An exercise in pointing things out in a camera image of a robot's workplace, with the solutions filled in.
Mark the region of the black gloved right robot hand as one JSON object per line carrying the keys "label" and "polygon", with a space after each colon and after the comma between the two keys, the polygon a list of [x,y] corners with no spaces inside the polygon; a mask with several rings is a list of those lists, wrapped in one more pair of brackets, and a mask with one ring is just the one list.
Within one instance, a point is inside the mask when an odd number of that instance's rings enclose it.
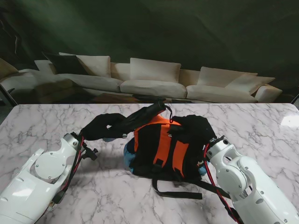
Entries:
{"label": "black gloved right robot hand", "polygon": [[184,144],[199,144],[200,148],[217,139],[217,136],[207,118],[197,115],[183,117],[174,116],[172,120],[179,123],[179,127],[172,127],[168,134]]}

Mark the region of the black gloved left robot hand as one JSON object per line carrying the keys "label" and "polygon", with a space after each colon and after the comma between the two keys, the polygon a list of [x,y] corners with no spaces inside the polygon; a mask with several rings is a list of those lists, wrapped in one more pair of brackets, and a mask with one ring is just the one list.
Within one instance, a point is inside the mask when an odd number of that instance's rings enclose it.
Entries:
{"label": "black gloved left robot hand", "polygon": [[114,128],[114,125],[125,119],[126,117],[119,113],[100,114],[80,131],[79,136],[88,141],[122,138],[123,131]]}

